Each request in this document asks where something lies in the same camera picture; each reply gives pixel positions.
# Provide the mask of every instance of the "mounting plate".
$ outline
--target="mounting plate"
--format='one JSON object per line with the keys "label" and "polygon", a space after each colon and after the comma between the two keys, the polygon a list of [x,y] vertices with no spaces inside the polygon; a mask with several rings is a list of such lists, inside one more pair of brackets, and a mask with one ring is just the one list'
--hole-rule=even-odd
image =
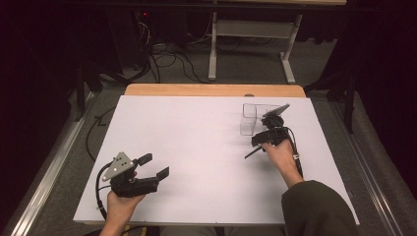
{"label": "mounting plate", "polygon": [[102,177],[102,181],[110,180],[111,178],[125,172],[134,166],[134,162],[125,154],[125,152],[121,151],[116,156],[116,158],[114,158],[110,167],[108,167],[107,172],[105,172],[104,176]]}

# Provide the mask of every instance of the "metal frame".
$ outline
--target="metal frame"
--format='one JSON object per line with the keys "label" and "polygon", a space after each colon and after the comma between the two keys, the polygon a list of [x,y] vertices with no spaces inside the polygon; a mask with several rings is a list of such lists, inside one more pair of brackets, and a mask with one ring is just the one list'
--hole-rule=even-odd
{"label": "metal frame", "polygon": [[[95,97],[93,96],[93,93],[90,92],[87,97],[87,112],[90,112],[94,101]],[[68,153],[70,152],[78,133],[83,127],[85,117],[87,116],[85,115],[81,117],[78,122],[75,122],[71,119],[68,120],[71,123],[66,125],[65,129],[67,134],[65,135],[62,143],[55,144],[58,147],[58,150],[42,180],[37,186],[37,189],[34,192],[30,203],[22,214],[19,222],[16,224],[16,227],[12,233],[13,236],[27,235],[29,233],[31,226],[36,220],[37,215],[42,210],[43,205],[45,204],[50,192],[54,187],[55,181],[61,172],[62,166],[67,159]]]}
{"label": "metal frame", "polygon": [[375,179],[372,171],[366,161],[365,156],[362,154],[361,150],[359,149],[358,144],[352,134],[347,130],[346,126],[343,123],[343,114],[338,106],[337,102],[330,102],[329,103],[331,110],[334,112],[335,116],[338,118],[337,120],[340,123],[340,127],[343,130],[344,135],[346,136],[350,146],[355,155],[355,162],[359,167],[359,173],[365,183],[365,186],[368,189],[369,195],[374,202],[375,208],[380,215],[380,218],[386,228],[388,235],[390,236],[402,236],[403,233],[396,222],[395,216],[393,215],[390,206],[387,202],[387,198],[384,195],[383,191],[381,190],[380,186],[378,185],[377,180]]}

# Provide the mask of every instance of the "wooden table edge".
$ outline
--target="wooden table edge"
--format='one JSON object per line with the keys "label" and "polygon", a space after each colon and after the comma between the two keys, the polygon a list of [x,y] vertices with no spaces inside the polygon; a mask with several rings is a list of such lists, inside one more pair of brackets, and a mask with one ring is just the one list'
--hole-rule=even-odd
{"label": "wooden table edge", "polygon": [[125,95],[306,97],[297,85],[131,84]]}

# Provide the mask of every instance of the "dark background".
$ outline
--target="dark background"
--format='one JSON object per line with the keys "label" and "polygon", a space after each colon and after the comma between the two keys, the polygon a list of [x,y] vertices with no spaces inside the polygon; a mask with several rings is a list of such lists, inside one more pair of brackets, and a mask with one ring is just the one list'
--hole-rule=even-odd
{"label": "dark background", "polygon": [[[357,4],[375,7],[377,3],[358,1]],[[87,16],[88,21],[93,19],[94,22],[90,26],[102,32],[100,38],[110,38],[93,40],[98,47],[95,52],[85,47],[83,52],[91,61],[114,71],[120,67],[120,61],[115,58],[114,41],[111,41],[108,25],[103,23],[105,15],[100,11],[73,9],[74,15],[71,15],[52,0],[6,1],[1,3],[0,10],[0,101],[4,109],[0,178],[3,193],[8,195],[3,198],[2,230],[69,116],[71,106],[67,96],[75,88],[78,52],[83,49],[83,42],[91,40],[91,35],[71,34],[74,25],[82,26],[81,20],[85,21]],[[320,43],[338,38],[324,77],[337,72],[346,63],[358,62],[356,65],[360,66],[355,67],[354,73],[356,88],[388,155],[416,197],[417,29],[413,12],[417,7],[411,1],[389,1],[388,6],[382,5],[382,10],[383,14],[355,14],[334,19],[307,14],[297,40],[313,37]],[[151,16],[157,36],[186,46],[185,33],[204,33],[209,14],[156,11]],[[275,15],[264,15],[260,19],[269,17]],[[103,52],[112,54],[109,61],[94,59],[100,58],[97,53]],[[322,89],[331,88],[333,83]]]}

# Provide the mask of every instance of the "wrist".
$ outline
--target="wrist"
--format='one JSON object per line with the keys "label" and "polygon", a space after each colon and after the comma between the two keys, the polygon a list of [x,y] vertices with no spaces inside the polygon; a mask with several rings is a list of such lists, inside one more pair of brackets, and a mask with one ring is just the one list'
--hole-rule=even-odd
{"label": "wrist", "polygon": [[123,232],[124,228],[125,225],[110,223],[109,221],[106,221],[103,229],[101,230],[100,236],[119,236]]}

